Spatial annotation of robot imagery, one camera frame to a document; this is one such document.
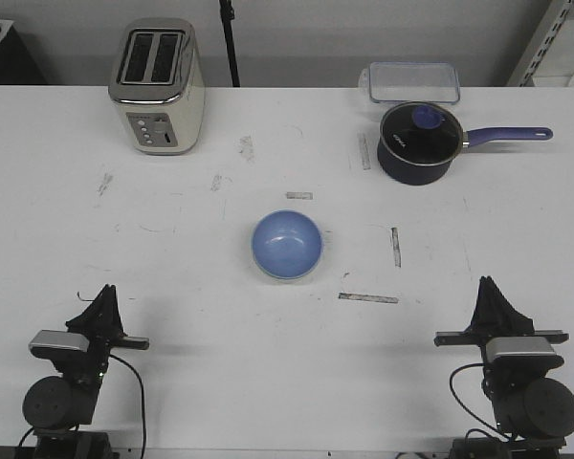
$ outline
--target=black cable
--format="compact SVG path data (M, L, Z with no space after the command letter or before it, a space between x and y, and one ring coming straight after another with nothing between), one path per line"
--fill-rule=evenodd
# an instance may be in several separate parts
M487 438L491 438L491 439L496 438L496 437L494 437L493 435L491 435L489 432L485 432L485 431L484 431L483 429L481 429L481 428L471 428L470 430L468 430L468 431L466 432L466 436L464 437L464 440L467 441L467 440L468 440L468 437L470 437L470 434L475 433L475 432L477 432L477 433L482 433L482 434L483 434L485 437L487 437Z
M81 300L82 302L84 302L84 303L93 303L93 302L94 302L93 299L83 299L83 298L81 298L81 297L80 297L80 292L77 292L77 298L78 298L79 300Z
M460 366L459 368L457 368L456 370L454 370L451 373L451 376L449 377L449 389L451 390L451 393L453 394L454 398L457 400L457 403L466 411L466 413L468 413L470 416L472 416L473 418L475 418L477 421L479 421L481 424L483 424L484 426L486 426L487 428L489 428L490 430L492 430L493 432L497 433L498 435L501 435L502 437L504 437L506 440L509 440L510 437L502 432L500 432L499 430L497 430L497 428L493 427L492 425L486 423L485 421L483 421L481 418L479 418L478 416L476 416L467 406L464 405L463 402L461 402L461 400L459 399L459 397L457 396L457 393L455 392L455 389L453 387L453 378L455 377L455 375L457 375L458 373L462 372L463 370L467 370L469 368L477 368L477 367L482 367L485 366L484 363L470 363L468 365L463 365Z
M232 33L232 21L235 18L232 0L219 0L219 14L221 15L221 22L223 23L223 35L226 37L230 74L232 74L232 86L239 88L240 76L238 76L238 63L236 62L236 50L233 45Z
M143 379L141 378L141 375L139 374L138 371L136 371L136 368L134 368L132 365L130 365L127 361L125 361L124 359L121 359L117 356L114 356L113 354L109 354L110 358L115 359L116 361L118 361L119 363L127 366L130 370L132 370L132 373L134 373L134 375L136 376L136 379L138 380L138 384L141 387L141 418L143 420L143 447L141 448L141 459L144 459L144 452L146 451L146 414L144 411L144 385L143 385Z
M23 437L21 437L21 440L19 440L19 445L17 445L18 448L23 447L23 442L26 441L26 438L28 438L28 436L34 431L34 427L30 427L28 429L28 431L26 431L26 433L23 434Z

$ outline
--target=black stand pole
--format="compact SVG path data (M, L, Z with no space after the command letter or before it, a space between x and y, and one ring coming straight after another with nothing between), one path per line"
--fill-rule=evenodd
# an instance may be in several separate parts
M232 0L219 0L219 7L221 22L223 23L223 34L226 37L226 48L228 49L232 86L238 88L240 87L240 77L238 76L238 64L236 63L236 50L233 46L232 21L235 16L232 8Z

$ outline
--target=toaster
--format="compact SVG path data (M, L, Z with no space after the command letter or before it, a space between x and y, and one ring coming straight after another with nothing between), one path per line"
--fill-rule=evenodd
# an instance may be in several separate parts
M200 133L205 87L191 24L145 18L125 29L108 94L134 146L150 155L178 155Z

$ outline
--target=wall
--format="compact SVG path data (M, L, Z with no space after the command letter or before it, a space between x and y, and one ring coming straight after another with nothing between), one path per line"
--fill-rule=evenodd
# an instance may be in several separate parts
M547 0L233 0L243 86L354 86L376 60L450 61L464 86L503 85ZM210 86L229 86L218 1L0 0L52 84L105 85L126 24L180 16Z

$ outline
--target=lid knob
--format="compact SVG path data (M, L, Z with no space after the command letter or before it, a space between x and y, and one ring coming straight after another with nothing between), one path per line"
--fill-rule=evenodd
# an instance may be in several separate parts
M412 110L412 122L420 129L435 129L442 121L442 113L430 105L418 105Z

